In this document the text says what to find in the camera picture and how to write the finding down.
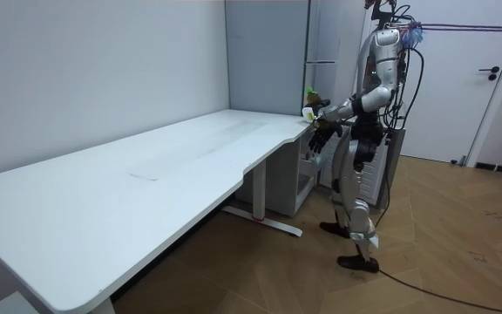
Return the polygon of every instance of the baseboard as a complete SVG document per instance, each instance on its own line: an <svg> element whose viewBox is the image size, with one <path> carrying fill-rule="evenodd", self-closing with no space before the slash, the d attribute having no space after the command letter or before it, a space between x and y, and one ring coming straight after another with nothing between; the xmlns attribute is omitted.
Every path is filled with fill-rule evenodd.
<svg viewBox="0 0 502 314"><path fill-rule="evenodd" d="M502 172L502 166L501 165L493 165L493 164L488 164L488 163L484 163L484 162L477 162L476 163L476 168L477 169L484 169L484 170L491 170L491 171Z"/></svg>

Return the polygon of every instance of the desk base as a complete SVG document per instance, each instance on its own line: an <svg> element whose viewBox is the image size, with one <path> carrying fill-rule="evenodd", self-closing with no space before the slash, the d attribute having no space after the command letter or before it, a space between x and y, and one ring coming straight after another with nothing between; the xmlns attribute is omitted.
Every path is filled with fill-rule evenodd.
<svg viewBox="0 0 502 314"><path fill-rule="evenodd" d="M289 226L281 222L275 222L268 218L265 218L265 187L267 180L267 161L261 161L255 168L253 168L253 214L234 208L231 206L226 206L223 211L238 215L250 221L258 222L265 226L272 227L274 229L279 229L281 231L287 232L292 236L302 236L303 231L296 227Z"/></svg>
<svg viewBox="0 0 502 314"><path fill-rule="evenodd" d="M262 221L258 221L254 219L253 215L251 213L246 212L245 210L241 210L238 208L234 208L231 206L226 206L225 208L222 209L223 211L238 215L239 217L243 217L245 219L249 219L250 221L258 222L260 224L263 224L265 226L272 227L274 229L279 229L280 231L284 231L289 233L291 236L302 236L303 231L299 230L296 227L289 226L285 223L277 222L268 218L263 218Z"/></svg>
<svg viewBox="0 0 502 314"><path fill-rule="evenodd" d="M91 311L91 314L115 314L113 310L112 300L107 298L101 305L99 305L96 309Z"/></svg>

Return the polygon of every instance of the door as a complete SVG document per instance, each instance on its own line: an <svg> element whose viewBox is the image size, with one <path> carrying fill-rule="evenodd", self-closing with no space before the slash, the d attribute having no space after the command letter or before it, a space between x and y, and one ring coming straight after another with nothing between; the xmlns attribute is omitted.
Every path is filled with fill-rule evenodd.
<svg viewBox="0 0 502 314"><path fill-rule="evenodd" d="M422 23L502 25L502 0L398 0ZM417 47L425 74L406 123L401 154L449 162L467 156L502 71L502 33L427 31ZM415 53L405 92L408 105L420 69Z"/></svg>

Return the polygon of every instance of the standing desk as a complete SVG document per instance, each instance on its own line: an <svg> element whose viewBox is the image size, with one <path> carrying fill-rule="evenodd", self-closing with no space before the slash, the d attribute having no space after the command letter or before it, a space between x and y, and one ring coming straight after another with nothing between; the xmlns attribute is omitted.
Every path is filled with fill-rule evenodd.
<svg viewBox="0 0 502 314"><path fill-rule="evenodd" d="M115 290L308 127L225 110L1 173L0 261L55 313L113 313Z"/></svg>

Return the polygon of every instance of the cable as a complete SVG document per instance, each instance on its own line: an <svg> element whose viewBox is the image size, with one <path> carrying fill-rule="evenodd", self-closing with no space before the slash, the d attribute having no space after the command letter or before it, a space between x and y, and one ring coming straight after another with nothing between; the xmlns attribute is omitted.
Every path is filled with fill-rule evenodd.
<svg viewBox="0 0 502 314"><path fill-rule="evenodd" d="M389 164L389 155L387 154L387 160L384 162L383 176L386 181L385 183L387 185L388 200L387 200L387 205L386 205L383 213L379 217L379 220L376 221L375 228L379 227L379 223L381 223L381 220L383 219L384 215L389 211L389 208L390 208L390 183L389 183L388 164Z"/></svg>
<svg viewBox="0 0 502 314"><path fill-rule="evenodd" d="M441 24L441 23L424 23L425 26L443 26L443 27L462 27L462 28L482 28L482 29L502 29L502 26L493 25L469 25L469 24Z"/></svg>
<svg viewBox="0 0 502 314"><path fill-rule="evenodd" d="M480 304L473 304L473 303L470 303L470 302L466 302L466 301L462 301L462 300L458 300L458 299L455 299L453 297L446 297L446 296L442 296L438 293L435 293L435 292L431 292L431 291L428 291L428 290L425 290L425 289L422 289L422 288L418 288L416 287L415 285L412 285L412 284L409 284L409 283L405 283L403 282L402 280L382 271L382 270L379 270L383 275L387 276L388 278L398 282L398 283L401 283L407 287L410 287L412 289L415 289L415 290L418 290L418 291L421 291L423 293L427 293L429 295L432 295L434 297L440 297L440 298L443 298L445 300L449 300L449 301L452 301L452 302L456 302L456 303L460 303L460 304L464 304L464 305L469 305L469 306L473 306L473 307L476 307L476 308L479 308L479 309L484 309L484 310L489 310L489 311L496 311L496 312L499 312L499 313L502 313L502 310L501 309L495 309L495 308L492 308L492 307L489 307L489 306L485 306L485 305L480 305Z"/></svg>
<svg viewBox="0 0 502 314"><path fill-rule="evenodd" d="M416 48L406 48L406 49L417 53L417 55L421 59L422 65L421 65L421 70L419 71L419 79L417 80L416 91L414 92L414 96L411 99L410 106L408 107L408 110L406 111L406 115L404 116L404 122L402 123L402 126L398 130L404 130L404 128L406 127L406 120L408 119L408 116L410 116L411 108L414 106L414 103L416 102L417 94L419 93L419 87L422 84L422 79L424 78L424 71L425 71L424 55L421 52L419 52L419 50Z"/></svg>
<svg viewBox="0 0 502 314"><path fill-rule="evenodd" d="M424 31L482 31L482 32L502 32L502 29L468 29L468 28L434 28L424 27Z"/></svg>

